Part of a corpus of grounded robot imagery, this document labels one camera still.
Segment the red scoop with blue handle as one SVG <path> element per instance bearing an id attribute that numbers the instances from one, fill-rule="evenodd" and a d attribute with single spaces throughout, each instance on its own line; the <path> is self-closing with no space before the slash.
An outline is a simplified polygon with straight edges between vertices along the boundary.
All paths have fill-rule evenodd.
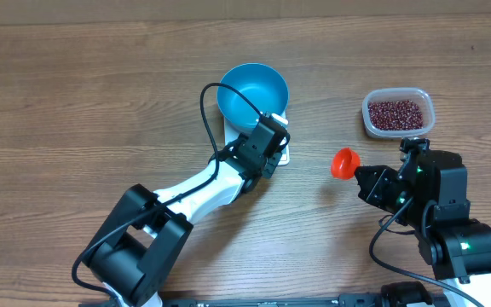
<path id="1" fill-rule="evenodd" d="M 349 180 L 355 175 L 355 170 L 361 165 L 361 158 L 351 148 L 339 150 L 331 163 L 331 174 L 342 180 Z"/>

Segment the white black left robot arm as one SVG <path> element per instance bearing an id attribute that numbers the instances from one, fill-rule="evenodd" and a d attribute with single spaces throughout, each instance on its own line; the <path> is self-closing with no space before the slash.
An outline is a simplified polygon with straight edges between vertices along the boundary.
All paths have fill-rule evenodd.
<path id="1" fill-rule="evenodd" d="M 78 261 L 102 282 L 106 306 L 160 306 L 163 286 L 194 224 L 272 177 L 290 135 L 288 122 L 263 115 L 215 153 L 197 175 L 171 188 L 127 189 Z"/>

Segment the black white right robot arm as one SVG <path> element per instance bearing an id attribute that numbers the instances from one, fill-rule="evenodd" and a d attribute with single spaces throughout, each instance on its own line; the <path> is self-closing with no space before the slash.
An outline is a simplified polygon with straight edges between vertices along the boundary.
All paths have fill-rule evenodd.
<path id="1" fill-rule="evenodd" d="M 491 306 L 491 227 L 470 216 L 468 172 L 457 153 L 407 149 L 399 170 L 358 166 L 360 198 L 413 228 L 426 277 L 378 259 L 380 266 L 442 288 L 452 306 Z"/>

